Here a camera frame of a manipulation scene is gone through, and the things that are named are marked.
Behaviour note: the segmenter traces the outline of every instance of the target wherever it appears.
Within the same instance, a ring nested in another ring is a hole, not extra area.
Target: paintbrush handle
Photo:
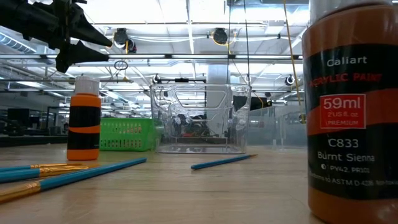
[[[49,177],[69,172],[86,170],[90,166],[57,166],[44,167],[39,169],[13,170],[8,172],[0,172],[0,183],[13,182],[18,180],[26,180],[38,177]]]
[[[49,190],[59,186],[71,184],[80,180],[85,180],[91,177],[96,177],[98,175],[106,174],[108,172],[123,169],[129,166],[137,165],[146,162],[147,158],[134,159],[131,161],[119,162],[116,164],[99,166],[96,168],[83,170],[79,172],[73,172],[71,174],[63,174],[57,177],[48,178],[40,181],[42,190]]]
[[[0,167],[0,172],[30,169],[30,166],[14,166],[14,167]]]
[[[229,162],[236,162],[236,161],[241,161],[243,159],[249,159],[250,157],[251,157],[251,155],[245,155],[245,156],[237,156],[237,157],[233,157],[233,158],[229,158],[229,159],[222,159],[222,160],[218,160],[218,161],[205,162],[202,164],[192,165],[191,169],[197,170],[197,169],[203,169],[206,167],[218,166],[218,165],[229,163]]]
[[[23,170],[23,169],[38,169],[44,167],[56,167],[56,166],[81,166],[82,164],[34,164],[28,166],[11,166],[11,167],[0,167],[0,172]]]
[[[8,202],[17,198],[25,197],[40,192],[39,181],[31,182],[11,189],[0,191],[0,203]]]
[[[146,158],[134,159],[132,161],[125,161],[117,164],[100,166],[88,170],[81,170],[70,174],[63,174],[45,180],[13,187],[8,190],[0,191],[0,203],[14,200],[20,197],[25,197],[44,190],[49,190],[59,186],[71,184],[79,180],[88,179],[90,177],[95,177],[97,175],[116,171],[118,169],[123,169],[129,166],[140,164],[142,162],[146,162],[146,160]]]

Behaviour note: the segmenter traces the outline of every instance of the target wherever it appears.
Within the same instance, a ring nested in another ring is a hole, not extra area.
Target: orange paint bottle
[[[67,157],[71,161],[94,160],[100,153],[100,83],[81,76],[76,78],[75,86],[70,100]]]
[[[398,223],[398,15],[385,0],[311,0],[303,35],[308,204],[331,224]]]

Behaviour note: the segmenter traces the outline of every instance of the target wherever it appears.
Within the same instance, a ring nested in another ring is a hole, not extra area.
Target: wire
[[[229,73],[229,55],[231,54],[231,51],[229,50],[229,44],[230,44],[230,39],[231,39],[231,12],[232,12],[232,0],[229,0],[229,23],[228,23],[228,45],[227,47],[227,52],[228,52],[228,59],[227,59],[227,63],[226,63],[226,83],[228,83],[228,73]],[[213,42],[218,44],[215,40],[214,40],[214,32],[211,33],[211,38],[213,39]]]
[[[233,59],[232,59],[232,62],[234,63],[235,68],[236,68],[236,70],[238,71],[238,73],[239,73],[239,75],[241,76],[241,78],[243,79],[243,81],[244,81],[246,84],[248,84],[248,83],[246,82],[246,80],[244,79],[242,73],[239,71],[238,66],[236,66],[236,63],[235,63],[235,61],[234,61]],[[255,96],[256,96],[257,98],[259,98],[259,100],[260,100],[260,102],[261,102],[261,109],[263,109],[263,108],[264,108],[264,102],[263,102],[263,100],[261,99],[261,97],[260,97],[259,95],[256,94],[256,92],[253,92],[253,93],[255,94]]]
[[[287,19],[286,0],[284,0],[284,9],[285,9],[285,17],[286,17],[287,37],[289,38],[290,59],[292,60],[292,65],[293,65],[293,74],[294,74],[294,82],[296,85],[298,106],[300,107],[301,119],[304,121],[303,108],[302,108],[300,93],[299,93],[299,82],[297,81],[297,73],[296,73],[296,68],[295,68],[295,64],[294,64],[293,47],[292,47],[292,39],[290,37],[289,20]]]
[[[250,59],[249,59],[249,32],[248,32],[248,19],[246,17],[246,0],[243,0],[243,8],[244,8],[244,24],[246,26],[246,46],[248,47],[248,78],[250,85]]]

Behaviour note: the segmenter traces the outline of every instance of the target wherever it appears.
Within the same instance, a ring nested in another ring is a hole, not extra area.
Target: desk
[[[65,162],[65,149],[1,148],[0,166]],[[307,206],[305,149],[249,147],[248,153],[259,156],[192,171],[192,164],[230,156],[101,152],[100,164],[144,156],[148,161],[4,203],[1,223],[321,223]]]

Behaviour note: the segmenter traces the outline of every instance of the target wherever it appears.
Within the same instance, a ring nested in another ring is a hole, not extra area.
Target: green plastic basket
[[[102,118],[101,151],[147,151],[156,144],[153,120],[145,118]]]

